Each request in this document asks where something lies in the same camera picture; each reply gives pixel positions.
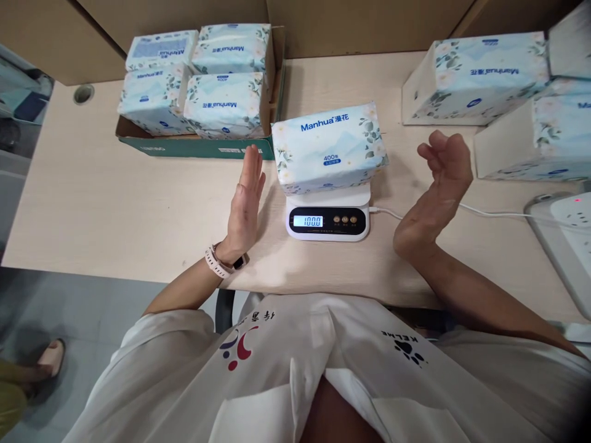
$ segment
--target white watch strap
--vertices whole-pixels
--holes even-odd
[[[217,245],[211,245],[205,251],[205,261],[209,265],[209,269],[215,272],[219,277],[226,279],[232,275],[233,270],[227,268],[215,256],[215,247]]]

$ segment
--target floral print packaging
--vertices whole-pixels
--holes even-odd
[[[585,180],[591,177],[591,94],[531,99],[476,134],[478,177]]]
[[[404,84],[406,125],[486,125],[550,80],[543,32],[435,41]]]
[[[192,70],[191,56],[198,35],[193,30],[135,37],[127,53],[125,68],[136,71],[184,63]]]
[[[183,118],[189,76],[183,64],[128,72],[117,112],[155,137],[194,134]]]
[[[198,74],[263,73],[271,99],[275,79],[271,25],[204,26],[191,60]]]
[[[591,94],[591,80],[556,77],[536,98],[577,94]]]
[[[262,84],[262,73],[193,76],[184,116],[203,138],[265,137],[270,132],[270,110]]]
[[[277,122],[271,132],[288,196],[360,186],[388,165],[374,102]]]

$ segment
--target desk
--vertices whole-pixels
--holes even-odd
[[[376,206],[404,214],[431,182],[416,154],[433,127],[403,127],[401,86],[423,52],[290,60],[283,116],[375,100],[390,167],[372,182]],[[225,235],[241,162],[156,159],[114,136],[120,81],[96,84],[87,104],[57,84],[14,221],[3,265],[169,282]],[[475,127],[442,127],[469,146]],[[438,307],[422,278],[393,252],[396,224],[371,215],[369,236],[354,244],[288,236],[285,197],[274,162],[260,206],[260,239],[251,263],[224,282],[273,293],[333,292],[397,306]],[[534,196],[575,191],[572,183],[475,180],[464,202],[521,212]],[[460,209],[440,237],[443,248],[546,319],[585,322],[524,220],[483,218]]]

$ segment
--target cardboard wall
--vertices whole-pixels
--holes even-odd
[[[475,0],[452,37],[546,31],[581,0]]]
[[[269,23],[265,0],[78,0],[127,52],[135,36],[218,23]]]
[[[118,48],[68,0],[2,2],[0,43],[68,86],[125,75]]]
[[[287,29],[287,57],[428,49],[447,38],[473,0],[267,0]]]

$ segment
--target scale display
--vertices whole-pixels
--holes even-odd
[[[294,233],[309,235],[359,236],[367,227],[366,213],[356,207],[295,207],[287,216]]]
[[[323,217],[314,215],[294,215],[294,226],[309,226],[311,228],[322,228]]]

